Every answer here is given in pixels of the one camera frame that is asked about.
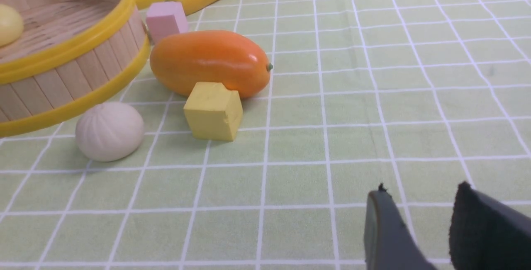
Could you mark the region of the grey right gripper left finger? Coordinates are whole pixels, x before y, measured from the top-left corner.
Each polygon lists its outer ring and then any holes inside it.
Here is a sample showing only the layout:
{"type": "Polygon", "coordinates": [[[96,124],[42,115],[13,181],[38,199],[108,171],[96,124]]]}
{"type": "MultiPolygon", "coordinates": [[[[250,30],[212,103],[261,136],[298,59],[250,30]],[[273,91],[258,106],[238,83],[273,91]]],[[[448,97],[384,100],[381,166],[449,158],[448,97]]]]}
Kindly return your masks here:
{"type": "Polygon", "coordinates": [[[368,193],[364,229],[367,270],[434,270],[413,240],[383,184],[368,193]]]}

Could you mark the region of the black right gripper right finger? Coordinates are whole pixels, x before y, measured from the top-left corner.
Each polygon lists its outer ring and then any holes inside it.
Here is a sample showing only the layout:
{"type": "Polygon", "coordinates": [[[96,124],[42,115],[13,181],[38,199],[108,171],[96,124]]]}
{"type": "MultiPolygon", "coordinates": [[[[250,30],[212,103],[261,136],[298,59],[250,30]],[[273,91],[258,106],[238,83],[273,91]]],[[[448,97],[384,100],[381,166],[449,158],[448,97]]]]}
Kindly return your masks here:
{"type": "Polygon", "coordinates": [[[453,205],[449,253],[456,270],[529,270],[531,219],[463,182],[453,205]]]}

